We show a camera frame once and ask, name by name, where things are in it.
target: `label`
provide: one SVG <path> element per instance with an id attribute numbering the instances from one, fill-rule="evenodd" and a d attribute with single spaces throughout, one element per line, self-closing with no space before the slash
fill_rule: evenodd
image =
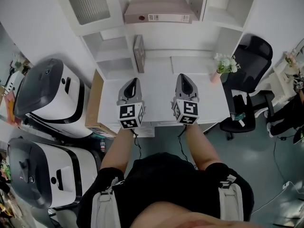
<path id="1" fill-rule="evenodd" d="M 151 22 L 182 22 L 189 23 L 190 15 L 184 14 L 148 14 L 149 21 Z"/>

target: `black lid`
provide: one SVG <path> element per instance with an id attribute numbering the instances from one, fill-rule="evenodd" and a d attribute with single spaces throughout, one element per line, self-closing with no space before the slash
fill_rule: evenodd
<path id="1" fill-rule="evenodd" d="M 22 81 L 14 106 L 14 115 L 22 117 L 48 105 L 56 96 L 63 72 L 63 63 L 48 59 L 33 67 Z"/>
<path id="2" fill-rule="evenodd" d="M 52 190 L 44 151 L 36 143 L 24 139 L 12 139 L 9 143 L 9 168 L 13 189 L 31 206 L 49 208 Z"/>

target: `white power cord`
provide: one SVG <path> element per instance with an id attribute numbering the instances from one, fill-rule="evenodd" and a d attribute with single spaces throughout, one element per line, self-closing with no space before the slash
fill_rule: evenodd
<path id="1" fill-rule="evenodd" d="M 287 183 L 285 183 L 285 184 L 283 185 L 283 190 L 282 190 L 279 194 L 277 194 L 274 198 L 272 198 L 268 203 L 262 205 L 262 206 L 259 207 L 257 210 L 253 211 L 251 214 L 253 215 L 254 213 L 258 212 L 258 211 L 259 211 L 260 209 L 262 209 L 263 207 L 267 206 L 267 205 L 268 205 L 269 203 L 271 203 L 273 200 L 275 200 L 278 196 L 280 196 L 280 195 L 286 190 L 286 188 L 289 186 L 290 183 L 294 186 L 294 188 L 295 188 L 295 190 L 296 190 L 296 192 L 297 192 L 298 194 L 304 194 L 304 192 L 299 192 L 298 189 L 296 188 L 296 186 L 295 186 L 291 181 L 288 181 Z"/>

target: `green floor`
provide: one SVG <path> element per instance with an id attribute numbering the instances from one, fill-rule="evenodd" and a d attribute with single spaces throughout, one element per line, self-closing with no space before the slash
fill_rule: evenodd
<path id="1" fill-rule="evenodd" d="M 255 195 L 254 210 L 280 193 L 284 183 L 273 157 L 276 138 L 268 136 L 263 115 L 257 118 L 256 124 L 255 131 L 236 134 L 232 141 L 226 140 L 225 133 L 219 129 L 218 125 L 207 133 L 208 139 L 214 145 L 222 161 L 237 171 L 251 185 Z M 155 128 L 154 138 L 139 139 L 142 157 L 157 152 L 169 152 L 183 158 L 177 138 L 181 131 L 182 127 Z M 294 133 L 294 130 L 290 130 L 282 136 L 290 136 Z M 185 154 L 192 161 L 184 136 L 181 142 Z M 108 148 L 111 141 L 107 141 L 106 144 Z M 275 155 L 284 178 L 301 188 L 304 177 L 304 147 L 300 143 L 293 145 L 292 138 L 286 141 L 277 140 Z M 127 172 L 137 158 L 139 158 L 138 147 L 133 146 Z M 294 187 L 290 185 L 274 201 L 255 213 L 251 221 L 265 227 L 273 227 L 273 223 L 282 225 L 297 222 L 298 220 L 295 218 L 304 203 L 298 198 L 304 199 L 304 195 L 297 194 Z"/>

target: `fiducial marker cube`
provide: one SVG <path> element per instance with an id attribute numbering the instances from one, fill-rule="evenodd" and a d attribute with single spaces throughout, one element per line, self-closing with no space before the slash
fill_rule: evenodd
<path id="1" fill-rule="evenodd" d="M 178 123 L 193 125 L 199 118 L 198 103 L 194 101 L 177 99 L 173 111 Z"/>
<path id="2" fill-rule="evenodd" d="M 145 114 L 142 103 L 119 105 L 117 112 L 118 121 L 124 129 L 140 127 Z"/>

